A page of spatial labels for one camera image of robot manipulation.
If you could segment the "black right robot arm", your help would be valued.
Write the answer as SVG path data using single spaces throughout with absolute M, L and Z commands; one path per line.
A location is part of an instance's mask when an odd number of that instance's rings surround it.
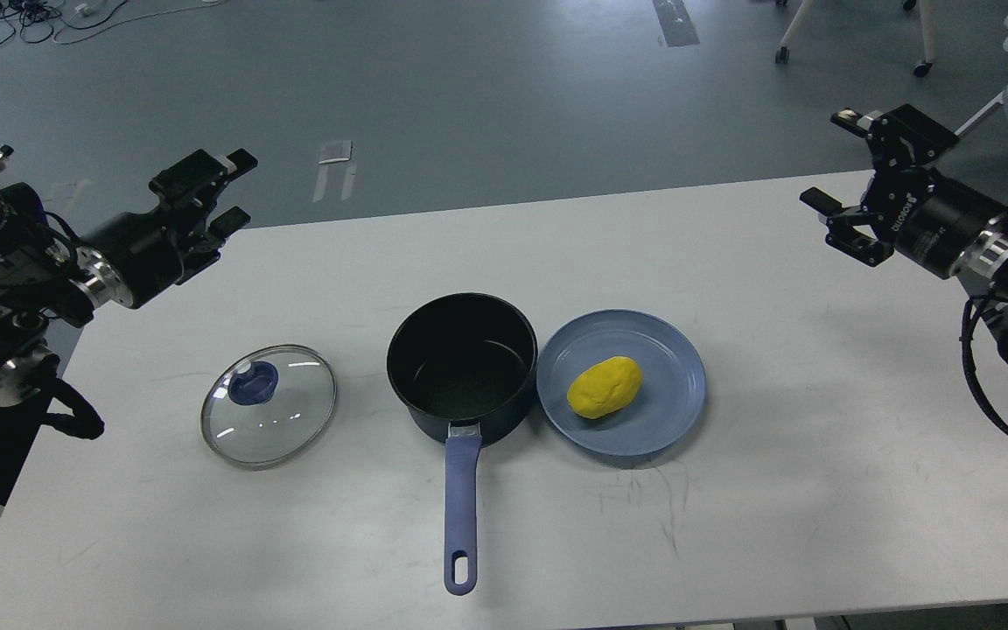
M 912 105 L 844 108 L 829 120 L 864 140 L 871 180 L 856 205 L 816 187 L 802 192 L 801 203 L 817 212 L 825 243 L 856 262 L 873 268 L 900 255 L 937 278 L 970 275 L 984 284 L 962 308 L 961 366 L 977 407 L 1008 437 L 1008 423 L 977 378 L 973 350 L 977 327 L 988 324 L 1008 366 L 1008 205 L 940 173 L 936 161 L 959 138 Z

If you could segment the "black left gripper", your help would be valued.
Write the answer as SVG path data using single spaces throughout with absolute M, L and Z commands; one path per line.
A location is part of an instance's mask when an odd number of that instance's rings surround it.
M 109 299 L 137 310 L 220 260 L 221 247 L 251 216 L 238 206 L 207 224 L 221 192 L 257 167 L 255 155 L 197 149 L 149 182 L 157 207 L 120 213 L 85 235 L 80 266 L 104 284 Z

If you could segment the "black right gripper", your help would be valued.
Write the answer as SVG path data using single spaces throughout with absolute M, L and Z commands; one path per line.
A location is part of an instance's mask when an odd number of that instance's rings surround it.
M 895 250 L 948 279 L 967 266 L 980 233 L 1008 213 L 1003 203 L 938 171 L 915 170 L 932 166 L 960 138 L 913 105 L 869 113 L 843 108 L 829 123 L 863 139 L 871 152 L 871 210 L 844 206 L 817 187 L 799 200 L 817 212 L 824 242 L 856 262 L 876 267 Z

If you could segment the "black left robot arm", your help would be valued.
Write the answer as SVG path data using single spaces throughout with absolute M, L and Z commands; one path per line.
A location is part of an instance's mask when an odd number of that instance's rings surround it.
M 0 172 L 13 151 L 0 147 Z M 221 193 L 256 167 L 244 149 L 196 150 L 152 177 L 155 207 L 84 235 L 29 185 L 0 187 L 0 494 L 40 428 L 86 440 L 104 432 L 93 404 L 60 378 L 49 326 L 83 328 L 109 304 L 137 310 L 217 263 L 249 224 L 237 206 L 216 214 Z

